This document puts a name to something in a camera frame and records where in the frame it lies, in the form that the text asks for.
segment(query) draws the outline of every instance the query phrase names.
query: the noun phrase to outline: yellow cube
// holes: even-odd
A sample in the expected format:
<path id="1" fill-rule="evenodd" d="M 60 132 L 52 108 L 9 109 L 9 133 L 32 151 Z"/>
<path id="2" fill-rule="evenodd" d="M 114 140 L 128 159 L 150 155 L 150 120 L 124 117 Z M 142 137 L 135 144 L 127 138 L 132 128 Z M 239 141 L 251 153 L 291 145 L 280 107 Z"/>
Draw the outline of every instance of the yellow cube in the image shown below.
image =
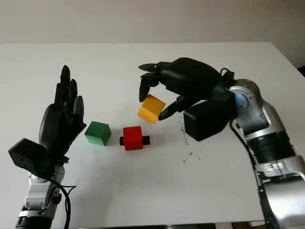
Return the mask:
<path id="1" fill-rule="evenodd" d="M 149 94 L 140 107 L 138 116 L 150 123 L 156 123 L 164 106 L 165 103 Z"/>

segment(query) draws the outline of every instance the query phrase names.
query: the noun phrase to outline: table surface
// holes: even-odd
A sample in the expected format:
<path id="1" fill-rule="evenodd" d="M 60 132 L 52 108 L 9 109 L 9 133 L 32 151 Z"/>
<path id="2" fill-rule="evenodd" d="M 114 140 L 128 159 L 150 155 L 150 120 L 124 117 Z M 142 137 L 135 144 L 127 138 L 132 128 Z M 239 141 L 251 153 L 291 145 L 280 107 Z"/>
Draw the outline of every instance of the table surface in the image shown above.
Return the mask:
<path id="1" fill-rule="evenodd" d="M 256 82 L 277 109 L 299 154 L 305 156 L 305 81 L 268 42 L 176 44 L 7 44 L 0 46 L 0 228 L 13 228 L 28 189 L 27 172 L 7 150 L 21 138 L 38 141 L 45 108 L 53 103 L 64 64 L 83 96 L 85 123 L 108 123 L 106 147 L 84 131 L 66 156 L 62 184 L 70 195 L 71 227 L 113 227 L 260 220 L 262 213 L 247 153 L 230 129 L 202 142 L 183 131 L 183 114 L 150 124 L 137 116 L 138 65 L 190 57 L 235 78 Z M 159 85 L 151 94 L 167 104 L 177 95 Z M 151 145 L 124 151 L 122 129 L 142 126 Z M 52 227 L 62 228 L 64 201 Z"/>

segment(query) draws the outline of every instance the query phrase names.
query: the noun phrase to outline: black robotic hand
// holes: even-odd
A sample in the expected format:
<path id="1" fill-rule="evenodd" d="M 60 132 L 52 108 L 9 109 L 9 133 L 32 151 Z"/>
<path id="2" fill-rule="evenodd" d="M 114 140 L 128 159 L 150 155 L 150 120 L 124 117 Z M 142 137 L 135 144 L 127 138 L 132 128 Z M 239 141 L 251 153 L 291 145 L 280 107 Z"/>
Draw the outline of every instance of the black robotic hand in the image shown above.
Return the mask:
<path id="1" fill-rule="evenodd" d="M 70 80 L 70 70 L 65 65 L 61 72 L 61 82 L 56 87 L 55 101 L 48 106 L 41 122 L 39 144 L 49 154 L 60 159 L 86 127 L 83 116 L 82 97 L 77 96 L 76 81 Z"/>
<path id="2" fill-rule="evenodd" d="M 76 81 L 70 80 L 70 70 L 65 65 L 56 87 L 55 101 L 47 107 L 41 122 L 39 144 L 26 138 L 20 140 L 9 149 L 14 164 L 38 177 L 50 177 L 56 164 L 68 162 L 64 155 L 86 127 L 83 116 L 82 97 L 77 96 Z"/>
<path id="3" fill-rule="evenodd" d="M 159 115 L 159 120 L 185 110 L 185 131 L 197 141 L 222 131 L 235 114 L 235 95 L 227 90 L 234 81 L 234 73 L 227 69 L 222 76 L 213 67 L 190 58 L 147 63 L 139 68 L 149 72 L 141 76 L 140 102 L 144 101 L 150 87 L 159 83 L 179 94 L 177 100 Z"/>

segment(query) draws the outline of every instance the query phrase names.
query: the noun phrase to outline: cube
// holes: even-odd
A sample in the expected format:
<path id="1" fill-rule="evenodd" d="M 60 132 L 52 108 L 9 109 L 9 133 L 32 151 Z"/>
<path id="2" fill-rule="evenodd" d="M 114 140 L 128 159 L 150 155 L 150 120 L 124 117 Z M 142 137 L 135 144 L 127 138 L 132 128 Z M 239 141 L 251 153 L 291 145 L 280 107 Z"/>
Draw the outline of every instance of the cube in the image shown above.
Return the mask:
<path id="1" fill-rule="evenodd" d="M 107 144 L 110 135 L 111 131 L 108 124 L 95 121 L 90 123 L 90 126 L 85 132 L 85 136 L 89 143 L 100 146 L 105 146 Z"/>
<path id="2" fill-rule="evenodd" d="M 143 149 L 142 130 L 140 126 L 123 128 L 125 150 Z"/>
<path id="3" fill-rule="evenodd" d="M 149 94 L 140 107 L 138 116 L 150 123 L 156 123 L 164 106 L 164 102 Z"/>

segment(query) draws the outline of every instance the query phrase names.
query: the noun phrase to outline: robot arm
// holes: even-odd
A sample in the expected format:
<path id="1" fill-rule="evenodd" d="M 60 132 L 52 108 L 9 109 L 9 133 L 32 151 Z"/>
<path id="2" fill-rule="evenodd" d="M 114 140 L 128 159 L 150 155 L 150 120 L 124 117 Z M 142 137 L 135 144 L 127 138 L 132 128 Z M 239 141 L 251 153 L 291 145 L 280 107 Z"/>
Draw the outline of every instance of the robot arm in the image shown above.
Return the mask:
<path id="1" fill-rule="evenodd" d="M 274 229 L 305 227 L 305 163 L 297 156 L 272 105 L 250 80 L 236 80 L 236 120 L 253 152 L 258 193 L 266 225 Z"/>
<path id="2" fill-rule="evenodd" d="M 48 106 L 41 122 L 39 144 L 24 138 L 9 149 L 14 164 L 30 172 L 30 187 L 16 228 L 49 229 L 61 201 L 60 190 L 66 198 L 64 228 L 69 227 L 70 200 L 60 183 L 64 177 L 63 165 L 69 161 L 65 154 L 86 126 L 83 115 L 82 97 L 77 96 L 76 82 L 70 80 L 70 70 L 64 66 L 61 82 L 56 87 L 55 101 Z"/>
<path id="3" fill-rule="evenodd" d="M 174 62 L 144 64 L 140 102 L 149 87 L 162 83 L 179 94 L 159 120 L 184 110 L 184 126 L 197 141 L 221 132 L 236 119 L 253 163 L 258 193 L 268 228 L 305 228 L 305 163 L 289 142 L 276 110 L 260 95 L 258 86 L 245 79 L 234 80 L 211 66 L 189 58 Z"/>

